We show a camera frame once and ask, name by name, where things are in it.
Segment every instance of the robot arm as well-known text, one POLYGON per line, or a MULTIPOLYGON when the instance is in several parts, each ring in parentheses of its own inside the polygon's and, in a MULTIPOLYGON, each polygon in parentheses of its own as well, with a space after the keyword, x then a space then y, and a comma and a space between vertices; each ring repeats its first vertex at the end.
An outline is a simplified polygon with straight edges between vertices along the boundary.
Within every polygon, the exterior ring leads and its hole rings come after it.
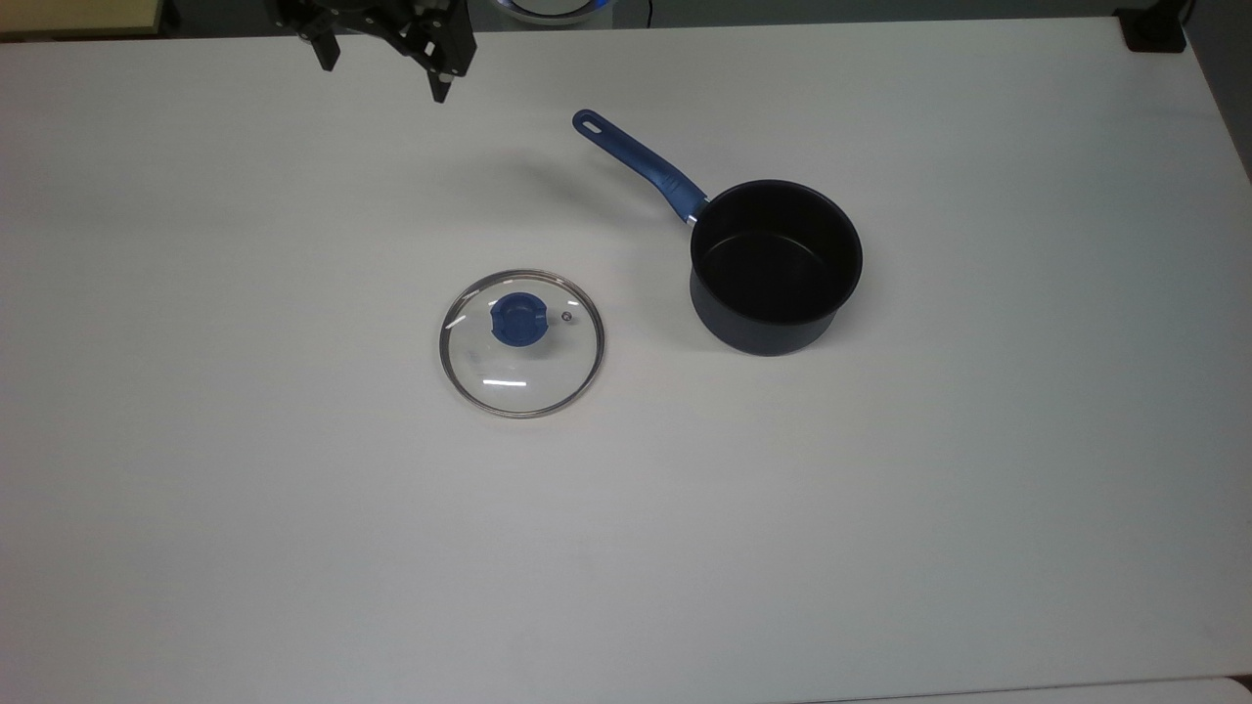
POLYGON ((470 70, 477 44, 467 0, 264 0, 270 20, 313 45, 322 69, 339 59, 336 28, 383 39, 423 69, 436 103, 470 70))

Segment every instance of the glass lid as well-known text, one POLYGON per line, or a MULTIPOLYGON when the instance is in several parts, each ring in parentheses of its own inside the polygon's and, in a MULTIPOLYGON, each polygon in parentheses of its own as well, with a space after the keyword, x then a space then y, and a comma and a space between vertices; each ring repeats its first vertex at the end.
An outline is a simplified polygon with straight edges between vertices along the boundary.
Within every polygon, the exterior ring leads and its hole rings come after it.
POLYGON ((485 411, 533 418, 563 408, 605 357, 596 306, 567 279, 511 269, 464 291, 443 318, 439 360, 452 386, 485 411))

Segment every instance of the blue knob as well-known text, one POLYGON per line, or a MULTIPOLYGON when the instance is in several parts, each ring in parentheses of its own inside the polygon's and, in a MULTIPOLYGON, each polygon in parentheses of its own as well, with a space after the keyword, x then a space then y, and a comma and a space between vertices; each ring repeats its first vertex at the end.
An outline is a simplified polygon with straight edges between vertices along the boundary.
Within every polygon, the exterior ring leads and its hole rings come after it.
POLYGON ((535 344, 547 332, 547 306, 537 296, 508 293, 491 307, 491 333, 510 347, 535 344))

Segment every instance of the black saucepan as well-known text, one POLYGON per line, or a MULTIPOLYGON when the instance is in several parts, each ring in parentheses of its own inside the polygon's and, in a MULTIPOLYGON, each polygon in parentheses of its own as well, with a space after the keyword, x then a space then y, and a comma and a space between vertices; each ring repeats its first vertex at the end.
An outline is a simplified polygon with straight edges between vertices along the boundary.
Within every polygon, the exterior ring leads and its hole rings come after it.
POLYGON ((691 233, 691 303, 715 336, 750 355, 800 349, 830 327, 861 273, 848 215, 816 190, 752 180, 712 200, 696 184, 591 110, 580 134, 655 185, 691 233))

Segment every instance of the table surface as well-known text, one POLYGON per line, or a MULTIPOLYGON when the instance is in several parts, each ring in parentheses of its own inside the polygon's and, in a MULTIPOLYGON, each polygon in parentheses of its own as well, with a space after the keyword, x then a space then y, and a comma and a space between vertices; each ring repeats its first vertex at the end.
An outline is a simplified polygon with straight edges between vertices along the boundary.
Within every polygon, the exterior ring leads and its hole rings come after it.
POLYGON ((1252 670, 1252 188, 1116 20, 0 46, 6 701, 749 704, 1252 670), (861 284, 781 358, 687 299, 788 178, 861 284), (464 286, 598 304, 570 408, 437 361, 464 286))
POLYGON ((155 34, 162 0, 5 0, 0 39, 155 34))
POLYGON ((909 698, 908 704, 1252 704, 1229 679, 1197 679, 909 698))

